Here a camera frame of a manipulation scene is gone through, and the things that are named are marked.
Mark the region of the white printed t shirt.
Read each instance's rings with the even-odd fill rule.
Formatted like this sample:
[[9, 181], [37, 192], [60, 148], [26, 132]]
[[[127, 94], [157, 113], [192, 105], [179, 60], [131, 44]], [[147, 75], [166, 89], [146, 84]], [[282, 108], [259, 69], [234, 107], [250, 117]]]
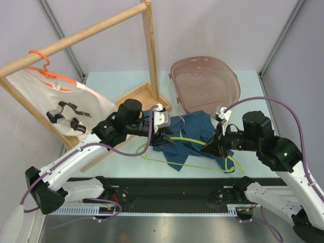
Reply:
[[107, 98], [73, 81], [46, 78], [25, 68], [6, 79], [64, 136], [82, 141], [110, 114], [116, 105]]

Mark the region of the orange clothes hanger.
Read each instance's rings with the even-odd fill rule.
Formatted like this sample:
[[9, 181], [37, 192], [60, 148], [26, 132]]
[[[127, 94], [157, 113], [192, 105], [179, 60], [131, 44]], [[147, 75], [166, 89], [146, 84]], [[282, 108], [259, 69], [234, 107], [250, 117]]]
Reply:
[[47, 69], [47, 67], [50, 65], [50, 61], [47, 56], [45, 56], [43, 53], [37, 50], [29, 50], [29, 54], [34, 53], [42, 57], [46, 62], [43, 65], [42, 68], [34, 67], [34, 66], [27, 66], [27, 69], [37, 71], [39, 74], [41, 74], [44, 78], [41, 78], [40, 81], [57, 91], [72, 91], [74, 88], [77, 87], [77, 81], [70, 79], [68, 77], [62, 76], [58, 73], [51, 72]]

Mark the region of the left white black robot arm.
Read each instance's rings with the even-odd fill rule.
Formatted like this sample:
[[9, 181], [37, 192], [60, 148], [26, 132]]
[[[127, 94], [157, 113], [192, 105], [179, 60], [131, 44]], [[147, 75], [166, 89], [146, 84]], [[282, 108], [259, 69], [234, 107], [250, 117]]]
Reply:
[[144, 115], [140, 101], [127, 99], [65, 155], [41, 169], [27, 169], [26, 194], [32, 196], [44, 215], [72, 201], [107, 202], [113, 195], [113, 188], [107, 179], [97, 176], [89, 180], [70, 181], [72, 174], [108, 151], [132, 157], [132, 153], [116, 149], [129, 135], [146, 137], [146, 149], [172, 144], [173, 141], [168, 138], [172, 134], [170, 126], [170, 114], [161, 104], [152, 106], [148, 115]]

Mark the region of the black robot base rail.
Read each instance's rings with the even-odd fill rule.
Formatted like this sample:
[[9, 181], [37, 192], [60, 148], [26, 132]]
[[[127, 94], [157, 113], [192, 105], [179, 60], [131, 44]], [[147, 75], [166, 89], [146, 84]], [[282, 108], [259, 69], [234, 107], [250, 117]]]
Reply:
[[227, 205], [249, 205], [234, 189], [236, 179], [106, 178], [124, 213], [224, 213]]

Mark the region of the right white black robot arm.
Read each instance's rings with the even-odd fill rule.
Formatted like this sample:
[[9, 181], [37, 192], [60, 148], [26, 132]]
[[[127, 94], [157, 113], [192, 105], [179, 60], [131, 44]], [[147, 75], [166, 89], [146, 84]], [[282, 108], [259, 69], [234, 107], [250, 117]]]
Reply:
[[275, 135], [271, 120], [261, 111], [245, 113], [244, 129], [236, 132], [228, 124], [230, 115], [224, 107], [215, 112], [213, 118], [218, 124], [202, 152], [222, 158], [228, 157], [230, 150], [255, 152], [258, 160], [276, 172], [297, 200], [268, 191], [247, 176], [234, 185], [234, 199], [264, 206], [287, 221], [305, 242], [323, 242], [323, 201], [317, 195], [323, 190], [307, 181], [311, 173], [304, 171], [301, 151], [291, 140]]

